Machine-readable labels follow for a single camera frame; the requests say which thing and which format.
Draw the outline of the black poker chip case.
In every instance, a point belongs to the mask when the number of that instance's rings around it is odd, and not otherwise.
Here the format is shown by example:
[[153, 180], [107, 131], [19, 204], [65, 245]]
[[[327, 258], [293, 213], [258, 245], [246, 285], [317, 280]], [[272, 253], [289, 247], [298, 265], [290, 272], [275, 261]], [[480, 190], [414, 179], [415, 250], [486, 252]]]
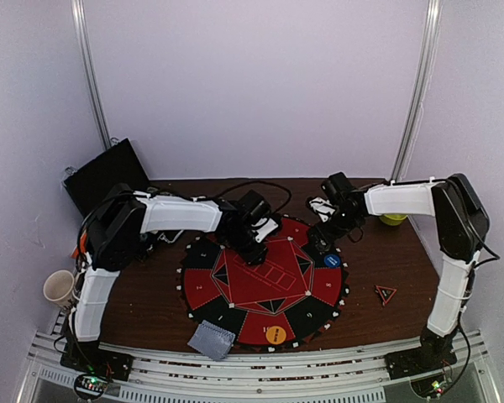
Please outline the black poker chip case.
[[135, 250], [142, 244], [144, 205], [131, 196], [133, 191], [146, 193], [152, 184], [128, 139], [69, 175], [64, 187], [87, 220], [81, 231], [87, 232], [86, 251]]

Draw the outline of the blue small blind button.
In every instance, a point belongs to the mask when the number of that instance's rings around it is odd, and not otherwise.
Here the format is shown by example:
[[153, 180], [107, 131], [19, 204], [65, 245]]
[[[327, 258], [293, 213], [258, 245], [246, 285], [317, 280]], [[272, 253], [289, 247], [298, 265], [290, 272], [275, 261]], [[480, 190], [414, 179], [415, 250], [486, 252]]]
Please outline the blue small blind button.
[[337, 254], [327, 254], [323, 258], [326, 267], [337, 268], [341, 265], [341, 258]]

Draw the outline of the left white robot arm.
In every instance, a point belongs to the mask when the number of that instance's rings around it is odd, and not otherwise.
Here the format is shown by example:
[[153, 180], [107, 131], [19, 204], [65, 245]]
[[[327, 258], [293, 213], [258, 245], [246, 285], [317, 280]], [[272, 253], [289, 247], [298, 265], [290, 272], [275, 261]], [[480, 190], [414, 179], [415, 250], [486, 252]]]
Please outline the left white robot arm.
[[248, 265], [265, 261], [265, 239], [281, 228], [266, 199], [249, 191], [237, 201], [221, 196], [184, 197], [134, 191], [117, 184], [85, 217], [77, 239], [81, 285], [69, 315], [72, 360], [87, 373], [104, 364], [98, 348], [102, 317], [119, 274], [130, 265], [148, 233], [214, 233]]

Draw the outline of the red black triangular token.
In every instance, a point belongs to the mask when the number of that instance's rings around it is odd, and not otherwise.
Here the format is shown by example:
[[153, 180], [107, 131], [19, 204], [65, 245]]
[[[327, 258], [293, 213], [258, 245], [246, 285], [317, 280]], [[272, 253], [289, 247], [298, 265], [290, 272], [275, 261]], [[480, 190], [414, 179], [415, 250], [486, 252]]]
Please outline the red black triangular token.
[[397, 293], [397, 289], [387, 286], [375, 285], [375, 293], [379, 296], [381, 305], [386, 306], [391, 301], [392, 297]]

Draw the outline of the grey playing card deck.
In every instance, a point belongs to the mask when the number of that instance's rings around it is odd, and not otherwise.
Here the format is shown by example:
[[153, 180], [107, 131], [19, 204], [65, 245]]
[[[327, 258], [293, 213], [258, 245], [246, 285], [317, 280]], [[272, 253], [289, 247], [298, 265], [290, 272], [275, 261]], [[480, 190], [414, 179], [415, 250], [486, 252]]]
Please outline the grey playing card deck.
[[213, 361], [222, 361], [227, 358], [235, 338], [235, 333], [203, 320], [187, 345]]

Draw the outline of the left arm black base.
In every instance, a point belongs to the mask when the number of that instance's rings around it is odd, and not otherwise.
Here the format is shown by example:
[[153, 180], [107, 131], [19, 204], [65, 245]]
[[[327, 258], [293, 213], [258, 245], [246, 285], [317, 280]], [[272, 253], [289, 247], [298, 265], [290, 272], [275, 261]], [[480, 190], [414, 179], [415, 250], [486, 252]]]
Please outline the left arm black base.
[[132, 355], [101, 349], [98, 342], [78, 345], [70, 342], [61, 355], [60, 365], [98, 377], [127, 381], [133, 361]]

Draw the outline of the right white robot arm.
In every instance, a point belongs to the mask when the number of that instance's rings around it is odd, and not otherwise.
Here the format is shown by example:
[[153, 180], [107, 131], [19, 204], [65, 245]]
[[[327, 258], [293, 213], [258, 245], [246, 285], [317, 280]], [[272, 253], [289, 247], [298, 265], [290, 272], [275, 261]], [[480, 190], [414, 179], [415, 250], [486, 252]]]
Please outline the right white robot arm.
[[367, 217], [398, 214], [434, 218], [442, 271], [420, 346], [413, 355], [419, 369], [433, 369], [450, 351], [460, 330], [475, 272], [483, 264], [480, 254], [489, 250], [486, 235], [490, 218], [469, 179], [457, 173], [444, 179], [390, 181], [357, 188], [339, 172], [327, 178], [321, 188], [323, 197], [307, 199], [308, 207], [319, 217], [307, 236], [321, 252], [361, 228]]

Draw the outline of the orange big blind button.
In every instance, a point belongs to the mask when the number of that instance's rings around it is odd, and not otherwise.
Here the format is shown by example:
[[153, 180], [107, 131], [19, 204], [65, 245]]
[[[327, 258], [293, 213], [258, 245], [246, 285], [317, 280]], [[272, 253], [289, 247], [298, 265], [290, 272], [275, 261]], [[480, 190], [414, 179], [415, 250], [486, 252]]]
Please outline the orange big blind button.
[[286, 341], [286, 330], [281, 326], [266, 328], [265, 339], [271, 345], [280, 345]]

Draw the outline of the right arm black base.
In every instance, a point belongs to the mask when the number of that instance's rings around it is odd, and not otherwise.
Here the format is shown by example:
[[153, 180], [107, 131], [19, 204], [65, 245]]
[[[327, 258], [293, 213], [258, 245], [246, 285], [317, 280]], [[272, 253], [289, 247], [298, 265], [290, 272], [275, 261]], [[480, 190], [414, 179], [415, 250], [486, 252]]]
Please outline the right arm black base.
[[441, 369], [445, 364], [456, 364], [458, 359], [451, 346], [441, 348], [422, 343], [417, 348], [388, 353], [385, 361], [390, 379], [401, 379]]

